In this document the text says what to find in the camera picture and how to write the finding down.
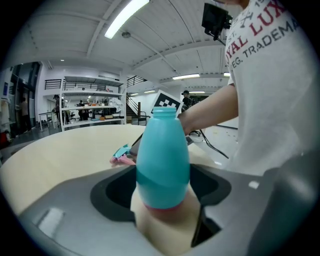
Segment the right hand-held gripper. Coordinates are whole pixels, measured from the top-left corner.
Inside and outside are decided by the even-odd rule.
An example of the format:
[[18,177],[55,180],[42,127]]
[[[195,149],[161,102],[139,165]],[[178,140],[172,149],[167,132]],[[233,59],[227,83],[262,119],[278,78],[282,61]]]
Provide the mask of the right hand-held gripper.
[[[175,108],[175,116],[181,112],[181,100],[172,96],[171,94],[158,90],[155,99],[151,104],[150,114],[153,115],[154,107],[166,107],[166,108]],[[129,153],[136,157],[138,155],[140,142],[143,134],[141,134],[138,139],[132,144]]]

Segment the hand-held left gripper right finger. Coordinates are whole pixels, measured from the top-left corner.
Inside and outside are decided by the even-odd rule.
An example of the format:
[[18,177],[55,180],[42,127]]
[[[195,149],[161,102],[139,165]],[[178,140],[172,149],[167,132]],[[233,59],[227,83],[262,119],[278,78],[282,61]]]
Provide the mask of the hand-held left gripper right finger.
[[200,212],[191,256],[304,254],[318,220],[320,153],[293,157],[262,176],[192,164]]

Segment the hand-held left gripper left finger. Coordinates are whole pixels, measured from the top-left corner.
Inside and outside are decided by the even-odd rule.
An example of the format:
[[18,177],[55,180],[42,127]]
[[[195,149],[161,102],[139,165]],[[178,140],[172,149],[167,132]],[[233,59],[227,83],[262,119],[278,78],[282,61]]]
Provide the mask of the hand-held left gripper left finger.
[[130,209],[135,188],[134,166],[69,179],[28,206],[19,220],[47,256],[157,256]]

